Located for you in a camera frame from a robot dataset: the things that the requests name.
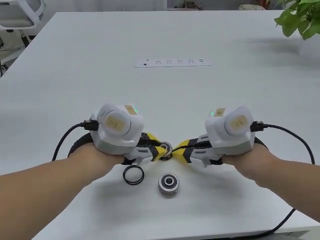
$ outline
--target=black rubber o-ring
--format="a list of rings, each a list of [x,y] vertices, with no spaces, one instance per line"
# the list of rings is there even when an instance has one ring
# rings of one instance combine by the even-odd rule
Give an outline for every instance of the black rubber o-ring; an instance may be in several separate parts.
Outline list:
[[[129,181],[128,179],[126,179],[127,171],[128,171],[129,169],[133,169],[133,168],[140,169],[140,170],[141,170],[141,173],[142,173],[141,178],[140,178],[139,180],[137,180],[137,181]],[[138,184],[140,184],[140,183],[144,180],[144,178],[145,178],[145,172],[144,172],[144,170],[143,170],[140,166],[130,165],[130,166],[128,166],[128,167],[125,168],[125,170],[123,171],[122,176],[123,176],[124,181],[125,181],[127,184],[129,184],[129,185],[138,185]]]

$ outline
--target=cable connector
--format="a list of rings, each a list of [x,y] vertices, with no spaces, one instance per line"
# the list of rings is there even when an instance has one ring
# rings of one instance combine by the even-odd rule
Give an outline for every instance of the cable connector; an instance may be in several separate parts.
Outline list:
[[[82,127],[85,130],[98,131],[99,123],[97,120],[85,120]]]
[[[251,126],[250,130],[251,132],[261,132],[266,128],[265,124],[263,121],[254,121]]]

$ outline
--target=black strap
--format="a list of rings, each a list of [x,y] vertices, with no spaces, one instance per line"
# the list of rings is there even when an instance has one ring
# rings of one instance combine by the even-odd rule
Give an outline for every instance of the black strap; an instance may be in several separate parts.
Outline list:
[[[255,144],[263,145],[263,146],[265,146],[265,147],[267,148],[267,146],[266,146],[259,138],[257,138],[257,137],[254,138],[254,143],[255,143]],[[219,160],[210,160],[210,163],[211,163],[212,165],[222,165],[222,164],[224,164],[224,163],[222,162],[222,158],[220,158]]]
[[[80,137],[71,147],[69,153],[68,153],[68,157],[74,153],[78,148],[80,148],[81,146],[85,145],[85,144],[89,144],[89,143],[93,143],[93,139],[91,137],[90,133],[87,133],[86,135],[83,135],[82,137]],[[124,159],[122,165],[132,165],[132,163],[135,162],[135,159],[129,160],[127,158]]]
[[[82,137],[80,137],[71,147],[69,153],[68,153],[68,157],[74,152],[76,151],[78,148],[80,148],[81,146],[85,145],[85,144],[89,144],[89,143],[93,143],[93,139],[91,137],[90,133],[87,133],[86,135],[83,135]]]

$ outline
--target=white table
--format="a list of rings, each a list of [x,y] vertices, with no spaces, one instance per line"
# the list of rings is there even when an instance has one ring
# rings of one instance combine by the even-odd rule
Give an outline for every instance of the white table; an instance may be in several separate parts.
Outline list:
[[[205,133],[211,109],[248,106],[257,120],[299,134],[320,157],[318,65],[300,38],[275,28],[279,11],[57,13],[0,81],[0,174],[49,162],[63,133],[104,103],[135,103],[145,131],[174,146]],[[212,67],[135,68],[144,58],[206,58]],[[58,157],[85,133],[73,132]],[[293,137],[258,133],[284,159],[309,162]],[[270,230],[290,207],[231,166],[175,160],[144,168],[137,186],[124,166],[86,187],[35,240],[205,239]],[[180,178],[161,196],[158,177]],[[319,224],[296,212],[279,232]]]

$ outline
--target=socket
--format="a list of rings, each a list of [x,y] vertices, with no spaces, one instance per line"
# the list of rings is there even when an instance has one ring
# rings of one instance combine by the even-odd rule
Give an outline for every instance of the socket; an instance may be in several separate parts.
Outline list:
[[[137,61],[134,66],[136,68],[159,68],[159,67],[200,67],[212,66],[212,64],[203,58],[178,58],[178,59],[143,59]]]

